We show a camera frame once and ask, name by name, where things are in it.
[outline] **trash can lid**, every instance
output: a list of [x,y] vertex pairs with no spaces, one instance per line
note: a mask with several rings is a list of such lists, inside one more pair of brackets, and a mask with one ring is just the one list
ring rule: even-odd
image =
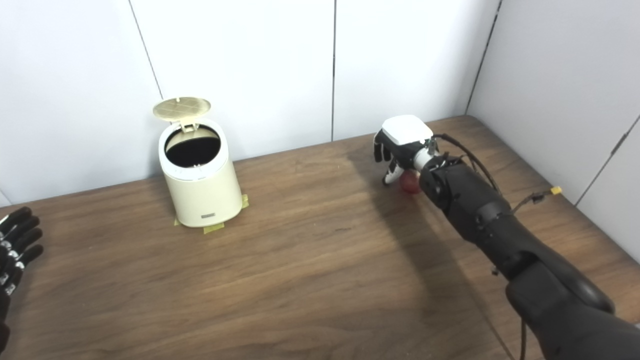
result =
[[211,103],[199,97],[176,97],[154,106],[154,115],[165,121],[193,121],[206,114]]

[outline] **cream trash can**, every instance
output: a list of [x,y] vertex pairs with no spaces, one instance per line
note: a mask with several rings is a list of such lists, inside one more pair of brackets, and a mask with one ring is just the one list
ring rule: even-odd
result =
[[227,221],[242,209],[242,192],[227,138],[220,125],[202,118],[211,104],[198,97],[176,97],[154,106],[154,115],[175,122],[158,141],[160,166],[178,221],[205,227]]

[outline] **black glove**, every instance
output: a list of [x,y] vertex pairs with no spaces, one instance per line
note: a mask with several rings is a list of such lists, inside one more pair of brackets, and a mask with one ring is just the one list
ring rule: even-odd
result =
[[42,237],[37,228],[40,219],[24,207],[0,220],[0,352],[9,340],[9,328],[4,319],[11,302],[10,295],[20,284],[25,267],[42,255],[42,245],[31,246]]

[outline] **white wall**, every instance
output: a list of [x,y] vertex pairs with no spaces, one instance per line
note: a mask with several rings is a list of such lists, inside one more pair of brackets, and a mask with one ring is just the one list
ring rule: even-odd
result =
[[334,139],[465,113],[499,0],[338,0]]
[[578,203],[599,228],[640,262],[640,126],[637,124]]
[[233,159],[331,140],[333,1],[132,5],[163,97],[210,100]]
[[640,113],[638,13],[633,0],[502,3],[468,114],[572,202]]
[[338,0],[334,119],[332,0],[4,2],[0,206],[158,173],[160,90],[234,159],[462,114],[497,1]]
[[4,1],[0,187],[12,203],[149,176],[160,100],[127,1]]

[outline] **table surface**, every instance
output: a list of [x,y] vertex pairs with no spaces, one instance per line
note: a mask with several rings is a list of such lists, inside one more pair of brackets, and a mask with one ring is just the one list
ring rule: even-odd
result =
[[[429,126],[472,149],[512,203],[548,187],[476,119]],[[14,295],[4,358],[518,357],[505,280],[425,196],[382,187],[371,136],[236,171],[250,206],[206,235],[173,225],[161,177],[29,203],[45,254]],[[640,266],[568,201],[519,217],[640,321]]]

